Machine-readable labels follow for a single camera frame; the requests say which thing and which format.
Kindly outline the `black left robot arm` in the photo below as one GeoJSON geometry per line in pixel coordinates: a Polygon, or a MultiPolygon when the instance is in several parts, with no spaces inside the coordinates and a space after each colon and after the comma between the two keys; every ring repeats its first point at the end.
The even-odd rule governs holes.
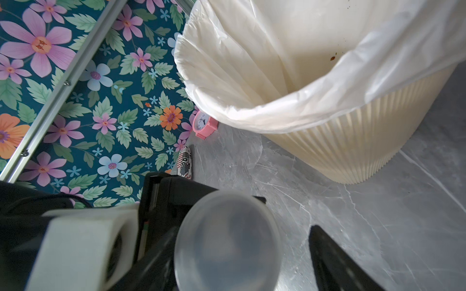
{"type": "Polygon", "coordinates": [[[71,191],[1,184],[4,291],[177,291],[175,242],[214,188],[150,173],[140,204],[92,207],[71,191]]]}

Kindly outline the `translucent jar lid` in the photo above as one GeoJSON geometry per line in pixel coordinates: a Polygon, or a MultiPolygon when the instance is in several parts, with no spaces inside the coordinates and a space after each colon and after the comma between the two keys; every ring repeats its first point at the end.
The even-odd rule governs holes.
{"type": "Polygon", "coordinates": [[[177,234],[181,291],[273,291],[283,247],[266,199],[217,190],[196,202],[177,234]]]}

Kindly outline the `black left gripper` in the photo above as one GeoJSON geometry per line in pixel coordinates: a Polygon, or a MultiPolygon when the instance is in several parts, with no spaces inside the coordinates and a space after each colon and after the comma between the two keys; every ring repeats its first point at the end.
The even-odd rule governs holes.
{"type": "Polygon", "coordinates": [[[169,235],[170,257],[174,256],[179,228],[188,212],[205,196],[216,192],[211,186],[167,173],[150,172],[138,208],[138,232],[134,264],[147,261],[150,250],[169,235]]]}

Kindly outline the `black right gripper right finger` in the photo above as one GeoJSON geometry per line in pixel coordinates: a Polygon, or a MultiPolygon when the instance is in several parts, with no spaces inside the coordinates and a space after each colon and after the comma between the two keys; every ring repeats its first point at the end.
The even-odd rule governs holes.
{"type": "Polygon", "coordinates": [[[309,251],[320,291],[384,291],[318,225],[311,226],[309,251]]]}

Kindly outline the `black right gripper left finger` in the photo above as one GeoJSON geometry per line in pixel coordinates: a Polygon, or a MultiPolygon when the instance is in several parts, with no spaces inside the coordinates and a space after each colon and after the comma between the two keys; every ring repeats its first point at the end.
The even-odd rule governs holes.
{"type": "Polygon", "coordinates": [[[179,228],[173,227],[152,246],[112,291],[173,291],[177,288],[174,270],[175,242],[179,228]]]}

